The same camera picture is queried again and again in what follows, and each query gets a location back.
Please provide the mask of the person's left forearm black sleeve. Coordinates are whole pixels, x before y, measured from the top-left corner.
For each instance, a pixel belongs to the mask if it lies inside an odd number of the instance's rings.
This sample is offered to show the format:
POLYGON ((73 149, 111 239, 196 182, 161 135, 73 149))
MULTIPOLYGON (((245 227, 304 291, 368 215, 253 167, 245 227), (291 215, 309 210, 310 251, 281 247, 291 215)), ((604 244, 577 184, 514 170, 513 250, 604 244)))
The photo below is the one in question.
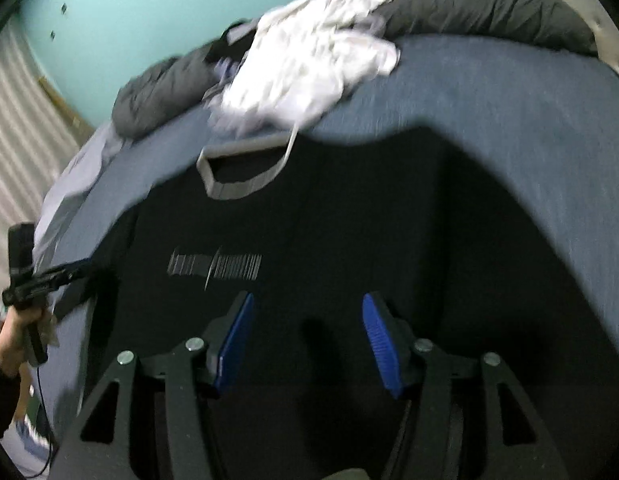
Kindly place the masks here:
POLYGON ((0 368, 0 439, 9 428, 18 407, 20 388, 20 373, 11 377, 0 368))

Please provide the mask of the person's left hand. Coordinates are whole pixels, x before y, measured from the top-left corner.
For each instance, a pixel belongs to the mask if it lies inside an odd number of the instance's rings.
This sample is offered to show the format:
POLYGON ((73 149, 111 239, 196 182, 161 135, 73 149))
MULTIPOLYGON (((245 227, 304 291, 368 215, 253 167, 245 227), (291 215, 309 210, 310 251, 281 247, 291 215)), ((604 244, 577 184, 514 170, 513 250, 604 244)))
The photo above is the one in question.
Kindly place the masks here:
POLYGON ((29 327, 36 330, 43 344, 55 341, 55 317, 44 302, 24 310, 10 307, 0 327, 0 370, 6 377, 15 377, 27 361, 25 337, 29 327))

